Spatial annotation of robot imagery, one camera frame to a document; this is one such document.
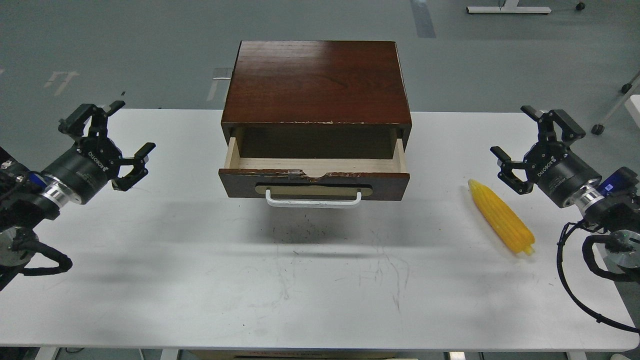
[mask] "gray floor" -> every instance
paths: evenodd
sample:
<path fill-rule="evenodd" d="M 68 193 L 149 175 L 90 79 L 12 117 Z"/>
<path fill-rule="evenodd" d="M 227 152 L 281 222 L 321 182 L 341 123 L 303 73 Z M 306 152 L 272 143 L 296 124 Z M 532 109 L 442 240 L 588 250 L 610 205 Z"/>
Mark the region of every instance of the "gray floor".
<path fill-rule="evenodd" d="M 70 145 L 57 120 L 83 102 L 220 109 L 224 84 L 207 100 L 212 77 L 233 66 L 241 40 L 393 40 L 412 111 L 516 112 L 530 104 L 563 108 L 588 132 L 640 69 L 640 1 L 585 2 L 582 12 L 576 1 L 521 0 L 553 12 L 469 15 L 466 5 L 496 0 L 5 1 L 0 144 L 40 170 Z M 61 74 L 46 86 L 54 72 Z M 496 129 L 496 143 L 501 136 Z M 640 171 L 638 139 L 621 108 L 603 135 L 588 134 L 573 150 L 605 176 L 621 166 Z M 640 323 L 637 285 L 619 289 Z M 91 350 L 75 357 L 89 359 L 83 353 Z M 640 359 L 637 350 L 627 354 Z"/>

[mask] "drawer front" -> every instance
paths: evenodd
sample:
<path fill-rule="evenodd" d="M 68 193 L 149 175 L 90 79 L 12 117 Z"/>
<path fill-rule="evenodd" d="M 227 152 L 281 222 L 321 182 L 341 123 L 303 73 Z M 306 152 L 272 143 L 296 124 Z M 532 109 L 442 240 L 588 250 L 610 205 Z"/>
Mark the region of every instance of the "drawer front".
<path fill-rule="evenodd" d="M 402 200 L 409 182 L 408 173 L 393 172 L 330 172 L 321 177 L 309 177 L 297 170 L 221 168 L 218 174 L 229 197 L 264 198 L 264 191 L 261 190 L 264 190 L 264 186 L 273 185 L 277 187 L 310 187 L 309 196 L 287 196 L 295 199 L 336 198 L 318 196 L 317 187 L 326 186 L 327 188 L 364 188 L 366 191 L 363 191 L 363 200 Z M 305 191 L 295 191 L 294 193 L 305 193 Z"/>

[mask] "open drawer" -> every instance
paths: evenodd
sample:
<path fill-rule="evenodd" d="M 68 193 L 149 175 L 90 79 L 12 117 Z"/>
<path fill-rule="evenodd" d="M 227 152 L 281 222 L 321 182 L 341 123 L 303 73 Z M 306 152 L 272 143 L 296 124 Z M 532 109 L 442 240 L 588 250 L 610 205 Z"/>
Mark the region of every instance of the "open drawer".
<path fill-rule="evenodd" d="M 401 200 L 409 181 L 393 129 L 239 129 L 220 179 L 229 197 Z"/>
<path fill-rule="evenodd" d="M 393 42 L 242 41 L 221 126 L 229 197 L 401 200 L 409 181 Z"/>

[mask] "white table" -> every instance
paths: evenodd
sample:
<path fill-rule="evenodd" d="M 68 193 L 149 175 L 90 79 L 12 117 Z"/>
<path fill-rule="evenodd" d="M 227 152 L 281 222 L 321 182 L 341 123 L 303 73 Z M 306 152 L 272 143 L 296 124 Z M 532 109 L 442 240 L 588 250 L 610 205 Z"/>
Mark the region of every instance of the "white table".
<path fill-rule="evenodd" d="M 218 178 L 220 111 L 120 110 L 109 136 L 131 155 L 153 141 L 149 176 L 103 189 L 36 231 L 74 260 L 68 273 L 18 277 L 0 293 L 0 345 L 209 349 L 626 350 L 638 335 L 597 324 L 556 274 L 556 241 L 575 208 L 518 196 L 489 152 L 536 141 L 524 114 L 414 113 L 401 202 L 355 209 L 270 208 L 229 199 Z M 536 235 L 514 256 L 474 206 L 473 177 Z M 577 296 L 630 323 L 614 284 L 583 263 Z M 44 263 L 35 259 L 30 264 Z"/>
<path fill-rule="evenodd" d="M 631 95 L 629 100 L 625 101 L 625 107 L 640 127 L 640 95 Z"/>

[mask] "caster wheel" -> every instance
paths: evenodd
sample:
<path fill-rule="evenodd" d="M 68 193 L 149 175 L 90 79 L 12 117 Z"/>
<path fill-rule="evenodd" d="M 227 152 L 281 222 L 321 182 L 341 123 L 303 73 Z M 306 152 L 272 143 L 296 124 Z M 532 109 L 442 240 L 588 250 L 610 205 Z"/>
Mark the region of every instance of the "caster wheel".
<path fill-rule="evenodd" d="M 594 135 L 600 135 L 604 132 L 604 126 L 600 125 L 600 124 L 595 124 L 592 128 L 591 128 L 591 133 Z"/>
<path fill-rule="evenodd" d="M 620 92 L 623 94 L 626 94 L 629 92 L 629 90 L 631 90 L 631 84 L 624 84 L 622 85 L 622 88 L 620 89 Z"/>

